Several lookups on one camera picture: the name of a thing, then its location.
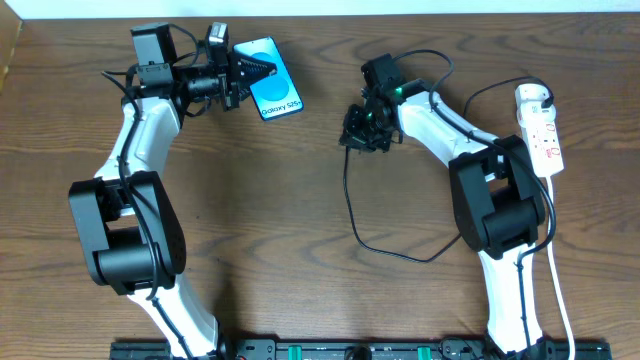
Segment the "white power strip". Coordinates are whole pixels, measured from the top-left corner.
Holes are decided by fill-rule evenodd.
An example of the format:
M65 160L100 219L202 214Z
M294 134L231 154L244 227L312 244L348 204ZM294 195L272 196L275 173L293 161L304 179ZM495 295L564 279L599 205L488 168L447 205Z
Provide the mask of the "white power strip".
M534 173L538 177L551 177L564 169L555 115L518 111L518 123L525 140Z

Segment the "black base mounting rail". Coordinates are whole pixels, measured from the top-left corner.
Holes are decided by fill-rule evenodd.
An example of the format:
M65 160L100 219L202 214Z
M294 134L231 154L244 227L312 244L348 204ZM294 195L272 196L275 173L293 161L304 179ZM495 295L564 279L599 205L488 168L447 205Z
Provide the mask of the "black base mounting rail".
M283 342L271 339L244 339L230 351L205 355L174 356L168 342L114 342L107 359L238 359L238 360L436 360L436 359L569 359L569 346L553 340L540 340L530 352L500 355L481 340L445 338L436 342L340 343ZM574 359L611 360L606 342L575 343Z

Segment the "white USB charger plug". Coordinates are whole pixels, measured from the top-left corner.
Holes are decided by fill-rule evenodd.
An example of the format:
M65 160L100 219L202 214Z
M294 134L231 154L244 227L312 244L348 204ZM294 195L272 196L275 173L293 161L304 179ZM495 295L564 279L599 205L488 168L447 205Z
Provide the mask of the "white USB charger plug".
M555 116L556 108L551 100L551 92L543 85L525 83L515 90L517 118L519 121L530 116Z

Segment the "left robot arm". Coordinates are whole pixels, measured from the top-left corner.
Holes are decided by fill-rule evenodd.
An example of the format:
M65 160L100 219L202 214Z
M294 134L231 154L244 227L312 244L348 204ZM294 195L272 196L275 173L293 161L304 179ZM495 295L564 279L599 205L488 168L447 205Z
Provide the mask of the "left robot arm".
M239 106L274 63L229 47L228 26L211 24L195 39L190 64L178 56L173 23L131 30L137 56L124 72L103 72L122 93L123 124L111 154L68 200L88 273L140 306L167 340L170 359L234 359L235 346L188 280L186 241L162 183L170 147L189 107Z

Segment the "blue screen Galaxy smartphone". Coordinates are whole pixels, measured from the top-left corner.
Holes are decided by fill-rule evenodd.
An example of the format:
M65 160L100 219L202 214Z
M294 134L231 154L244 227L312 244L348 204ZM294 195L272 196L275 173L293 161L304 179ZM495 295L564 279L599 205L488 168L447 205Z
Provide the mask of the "blue screen Galaxy smartphone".
M276 73L250 87L254 103L263 121L299 113L304 103L284 63L275 40L265 37L239 43L234 50L242 55L276 65Z

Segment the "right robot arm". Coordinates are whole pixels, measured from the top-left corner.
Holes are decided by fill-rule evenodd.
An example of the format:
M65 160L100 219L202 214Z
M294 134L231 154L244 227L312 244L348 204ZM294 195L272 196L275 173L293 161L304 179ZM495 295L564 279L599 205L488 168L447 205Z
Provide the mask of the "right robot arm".
M489 302L485 356L545 358L532 257L549 245L538 239L539 227L554 226L556 211L524 140L473 126L445 104L436 84L407 80L390 54L367 61L361 72L364 103L349 107L340 144L348 151L386 152L411 137L447 167L458 236L483 268Z

